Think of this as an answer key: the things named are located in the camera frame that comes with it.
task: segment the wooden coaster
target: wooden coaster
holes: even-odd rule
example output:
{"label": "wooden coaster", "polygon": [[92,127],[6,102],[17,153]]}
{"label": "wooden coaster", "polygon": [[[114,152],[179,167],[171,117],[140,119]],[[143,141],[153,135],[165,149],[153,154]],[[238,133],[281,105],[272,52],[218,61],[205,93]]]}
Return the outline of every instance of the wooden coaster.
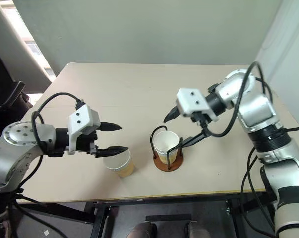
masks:
{"label": "wooden coaster", "polygon": [[155,155],[156,155],[156,158],[154,157],[154,163],[155,163],[156,167],[159,168],[162,171],[166,171],[166,172],[174,171],[177,168],[179,168],[180,165],[183,163],[183,153],[182,153],[182,155],[180,155],[180,149],[177,152],[176,160],[173,163],[170,164],[170,169],[168,169],[167,164],[164,164],[159,159],[159,156],[158,156],[156,151],[155,151]]}

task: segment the gray floor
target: gray floor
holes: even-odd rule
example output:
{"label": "gray floor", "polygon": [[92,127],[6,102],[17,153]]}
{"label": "gray floor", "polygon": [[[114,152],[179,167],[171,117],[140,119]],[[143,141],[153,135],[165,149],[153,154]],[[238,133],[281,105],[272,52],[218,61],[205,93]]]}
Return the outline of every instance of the gray floor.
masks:
{"label": "gray floor", "polygon": [[[85,203],[64,203],[63,205],[83,210]],[[191,214],[192,218],[199,221],[210,232],[213,238],[235,238],[232,219],[226,213],[225,202],[195,202],[180,204],[147,204],[128,205],[118,208],[111,238],[125,238],[139,222],[145,220],[146,215]],[[73,222],[48,216],[37,215],[39,218],[51,223],[62,230],[69,238],[89,238],[92,225]],[[254,224],[266,231],[270,231],[260,211],[249,213]],[[58,234],[49,228],[33,221],[19,217],[18,234],[20,238],[59,238]],[[158,227],[158,238],[183,238],[183,228],[188,221],[155,222]],[[252,231],[245,225],[248,237],[263,238],[261,234]]]}

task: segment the beige table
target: beige table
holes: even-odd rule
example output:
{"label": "beige table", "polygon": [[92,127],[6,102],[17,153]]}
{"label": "beige table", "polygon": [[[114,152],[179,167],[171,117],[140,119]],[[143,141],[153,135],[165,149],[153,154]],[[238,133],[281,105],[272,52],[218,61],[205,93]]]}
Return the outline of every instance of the beige table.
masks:
{"label": "beige table", "polygon": [[[246,65],[154,65],[70,63],[46,90],[36,106],[56,92],[70,92],[97,110],[101,121],[117,123],[121,131],[98,132],[102,147],[129,147],[136,165],[134,173],[120,178],[107,170],[102,158],[85,153],[45,157],[36,174],[24,186],[24,195],[42,202],[96,201],[163,197],[174,195],[238,193],[252,143],[238,122],[224,138],[207,138],[184,149],[184,162],[173,172],[162,172],[153,163],[149,137],[175,105],[179,88],[207,88],[221,82],[231,71]],[[60,96],[42,111],[45,123],[66,127],[75,101]],[[298,126],[274,96],[274,104],[285,127]],[[232,111],[220,116],[210,128],[222,131]],[[169,130],[187,138],[200,132],[190,118],[179,117],[166,124]],[[299,145],[299,132],[291,133]],[[37,160],[31,164],[33,169]],[[258,162],[251,175],[258,190],[264,189]]]}

